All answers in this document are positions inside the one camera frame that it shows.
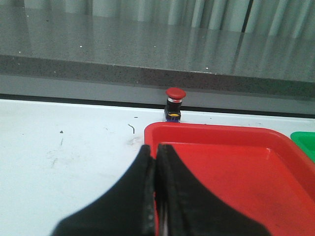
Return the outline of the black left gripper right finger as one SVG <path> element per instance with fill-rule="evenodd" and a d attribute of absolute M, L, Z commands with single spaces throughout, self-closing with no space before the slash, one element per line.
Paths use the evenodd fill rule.
<path fill-rule="evenodd" d="M 259 222 L 208 190 L 171 145 L 159 145 L 156 201 L 160 236 L 266 236 Z"/>

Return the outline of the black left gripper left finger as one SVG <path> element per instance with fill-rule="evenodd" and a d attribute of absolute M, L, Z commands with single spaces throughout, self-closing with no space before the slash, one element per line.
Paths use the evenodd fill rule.
<path fill-rule="evenodd" d="M 156 161 L 143 145 L 124 175 L 101 197 L 61 220 L 54 236 L 153 236 Z"/>

